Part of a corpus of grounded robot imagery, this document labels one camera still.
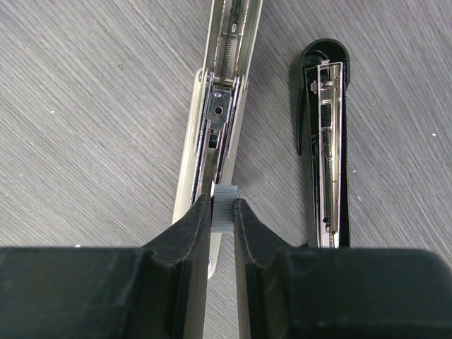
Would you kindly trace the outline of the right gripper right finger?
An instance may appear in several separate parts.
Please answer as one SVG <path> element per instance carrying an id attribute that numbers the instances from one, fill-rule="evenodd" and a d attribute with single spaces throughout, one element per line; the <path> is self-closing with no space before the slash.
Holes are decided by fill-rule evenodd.
<path id="1" fill-rule="evenodd" d="M 450 338 L 451 269 L 419 249 L 295 247 L 234 207 L 241 338 Z"/>

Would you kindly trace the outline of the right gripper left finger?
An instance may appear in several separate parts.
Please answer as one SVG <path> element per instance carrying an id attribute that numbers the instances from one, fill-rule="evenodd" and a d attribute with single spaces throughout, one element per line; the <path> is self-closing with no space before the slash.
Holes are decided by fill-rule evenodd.
<path id="1" fill-rule="evenodd" d="M 141 247 L 4 247 L 2 338 L 201 338 L 211 199 Z"/>

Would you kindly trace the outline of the grey staple strip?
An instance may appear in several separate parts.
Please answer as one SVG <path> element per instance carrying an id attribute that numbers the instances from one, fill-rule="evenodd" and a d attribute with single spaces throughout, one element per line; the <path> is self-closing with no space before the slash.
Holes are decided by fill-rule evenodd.
<path id="1" fill-rule="evenodd" d="M 234 225 L 234 205 L 238 186 L 216 184 L 213 191 L 212 230 L 213 233 L 231 232 Z"/>

